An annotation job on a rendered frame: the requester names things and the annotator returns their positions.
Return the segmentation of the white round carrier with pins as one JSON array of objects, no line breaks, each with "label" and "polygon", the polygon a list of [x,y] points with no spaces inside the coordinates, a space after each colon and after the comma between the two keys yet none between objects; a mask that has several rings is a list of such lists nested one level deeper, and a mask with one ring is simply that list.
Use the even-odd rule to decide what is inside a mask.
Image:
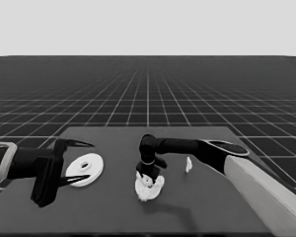
[{"label": "white round carrier with pins", "polygon": [[148,189],[148,188],[145,188],[144,185],[136,182],[136,180],[135,180],[135,191],[136,191],[136,193],[139,190],[142,190],[142,189],[148,189],[149,190],[150,196],[149,196],[149,199],[148,200],[151,200],[151,199],[156,198],[159,195],[159,193],[161,192],[161,189],[162,188],[155,188],[155,187],[153,187],[152,189]]}]

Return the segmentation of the large thick white disc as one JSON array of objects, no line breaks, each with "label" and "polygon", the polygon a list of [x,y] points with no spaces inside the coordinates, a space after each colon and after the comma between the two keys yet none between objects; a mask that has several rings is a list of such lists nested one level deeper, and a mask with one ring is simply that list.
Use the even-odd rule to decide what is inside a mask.
[{"label": "large thick white disc", "polygon": [[87,153],[72,161],[67,167],[65,176],[86,176],[72,184],[73,187],[86,187],[96,181],[104,170],[104,159],[96,153]]}]

